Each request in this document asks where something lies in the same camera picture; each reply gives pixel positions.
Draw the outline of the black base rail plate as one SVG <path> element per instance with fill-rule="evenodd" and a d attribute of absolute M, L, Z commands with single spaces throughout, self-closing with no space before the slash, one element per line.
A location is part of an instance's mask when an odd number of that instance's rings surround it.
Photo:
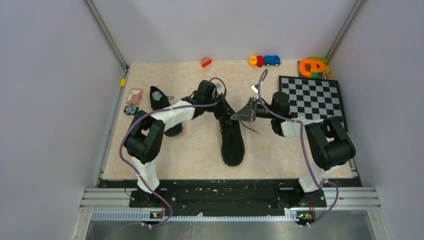
<path fill-rule="evenodd" d="M 175 217 L 282 216 L 279 200 L 295 184 L 295 179 L 162 179 L 157 193 Z"/>

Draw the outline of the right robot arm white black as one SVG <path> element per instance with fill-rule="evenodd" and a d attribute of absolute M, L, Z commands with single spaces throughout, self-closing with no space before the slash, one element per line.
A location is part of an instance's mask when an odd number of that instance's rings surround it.
<path fill-rule="evenodd" d="M 278 91 L 271 103 L 251 97 L 231 117 L 234 121 L 254 122 L 256 118 L 271 120 L 271 128 L 281 137 L 299 137 L 302 151 L 308 142 L 313 161 L 305 161 L 308 172 L 296 180 L 291 191 L 284 194 L 288 205 L 307 206 L 322 189 L 331 174 L 356 155 L 356 149 L 336 116 L 309 120 L 292 118 L 289 95 Z"/>

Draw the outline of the black shoe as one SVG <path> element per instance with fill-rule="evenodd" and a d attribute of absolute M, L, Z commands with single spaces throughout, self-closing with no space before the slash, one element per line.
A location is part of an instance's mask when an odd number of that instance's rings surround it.
<path fill-rule="evenodd" d="M 150 107 L 152 110 L 160 110 L 166 107 L 170 107 L 171 104 L 169 100 L 172 100 L 173 96 L 168 96 L 164 92 L 162 92 L 156 86 L 150 86 L 149 90 L 149 101 Z M 169 128 L 164 132 L 167 137 L 175 137 L 181 134 L 183 131 L 183 125 L 181 123 Z"/>
<path fill-rule="evenodd" d="M 245 144 L 241 133 L 240 122 L 232 120 L 231 114 L 219 120 L 221 133 L 221 156 L 223 162 L 230 167 L 240 165 L 245 156 Z"/>

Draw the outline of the orange toy brick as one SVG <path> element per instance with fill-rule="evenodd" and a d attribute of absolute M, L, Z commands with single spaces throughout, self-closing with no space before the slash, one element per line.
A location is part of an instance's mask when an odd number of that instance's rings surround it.
<path fill-rule="evenodd" d="M 203 57 L 200 60 L 200 65 L 202 68 L 206 68 L 207 66 L 209 66 L 212 63 L 212 59 L 210 57 Z"/>

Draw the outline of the blue toy car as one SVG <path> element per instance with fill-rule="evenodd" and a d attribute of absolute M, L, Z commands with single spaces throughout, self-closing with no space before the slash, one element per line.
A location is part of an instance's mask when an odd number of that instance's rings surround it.
<path fill-rule="evenodd" d="M 266 67 L 269 66 L 280 66 L 281 65 L 281 59 L 278 55 L 266 55 L 263 57 L 263 65 Z"/>

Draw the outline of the red toy cylinder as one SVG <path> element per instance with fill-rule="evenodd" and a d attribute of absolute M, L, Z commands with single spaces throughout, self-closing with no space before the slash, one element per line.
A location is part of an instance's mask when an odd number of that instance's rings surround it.
<path fill-rule="evenodd" d="M 263 57 L 262 55 L 258 55 L 258 56 L 256 57 L 256 66 L 257 66 L 258 68 L 262 68 L 262 67 L 263 67 L 263 65 L 264 65 L 264 57 Z"/>

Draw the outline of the pink triangle card box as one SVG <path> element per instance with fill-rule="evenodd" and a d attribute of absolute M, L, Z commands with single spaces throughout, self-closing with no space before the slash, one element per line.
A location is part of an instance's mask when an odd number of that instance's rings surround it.
<path fill-rule="evenodd" d="M 138 105 L 142 99 L 143 90 L 142 89 L 131 89 L 126 103 L 129 105 Z"/>

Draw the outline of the black white checkerboard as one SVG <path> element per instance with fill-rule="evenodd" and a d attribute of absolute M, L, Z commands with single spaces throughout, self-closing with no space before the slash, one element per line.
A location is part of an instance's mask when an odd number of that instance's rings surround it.
<path fill-rule="evenodd" d="M 349 130 L 338 81 L 280 75 L 278 90 L 288 94 L 292 118 L 337 117 L 343 128 Z"/>

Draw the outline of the small blue black toy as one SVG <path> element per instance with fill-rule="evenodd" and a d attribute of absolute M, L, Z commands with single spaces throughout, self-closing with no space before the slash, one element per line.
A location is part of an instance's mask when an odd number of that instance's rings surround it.
<path fill-rule="evenodd" d="M 124 107 L 123 112 L 125 115 L 132 115 L 134 116 L 139 111 L 139 107 L 136 105 L 127 105 Z"/>

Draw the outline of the yellow toy cylinder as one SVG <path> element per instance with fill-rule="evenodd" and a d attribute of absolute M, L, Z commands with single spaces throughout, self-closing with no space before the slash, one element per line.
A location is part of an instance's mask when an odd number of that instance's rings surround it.
<path fill-rule="evenodd" d="M 255 55 L 251 55 L 248 59 L 248 65 L 252 68 L 255 68 L 257 66 L 257 62 L 258 62 L 258 59 L 257 59 L 257 56 Z"/>

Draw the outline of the yellow clip on rail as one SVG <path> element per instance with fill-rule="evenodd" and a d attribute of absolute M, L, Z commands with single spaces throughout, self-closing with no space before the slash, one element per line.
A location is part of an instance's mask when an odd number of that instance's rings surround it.
<path fill-rule="evenodd" d="M 122 79 L 121 79 L 121 81 L 120 81 L 119 86 L 120 86 L 121 88 L 123 88 L 123 87 L 125 86 L 125 83 L 126 83 L 126 79 L 125 79 L 125 78 L 122 78 Z"/>

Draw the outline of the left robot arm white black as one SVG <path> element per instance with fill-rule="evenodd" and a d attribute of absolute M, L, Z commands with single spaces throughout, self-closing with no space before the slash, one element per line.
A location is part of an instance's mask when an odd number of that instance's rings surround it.
<path fill-rule="evenodd" d="M 158 156 L 163 137 L 175 137 L 182 133 L 184 121 L 193 120 L 204 112 L 214 114 L 219 121 L 221 134 L 221 157 L 230 167 L 238 166 L 245 156 L 245 145 L 240 124 L 232 120 L 235 111 L 226 101 L 226 94 L 220 93 L 212 80 L 202 80 L 197 90 L 175 104 L 158 87 L 151 86 L 149 101 L 151 112 L 138 110 L 123 138 L 122 146 L 131 157 L 138 175 L 137 189 L 142 192 L 141 200 L 149 207 L 160 202 L 160 185 L 157 177 L 155 158 Z"/>

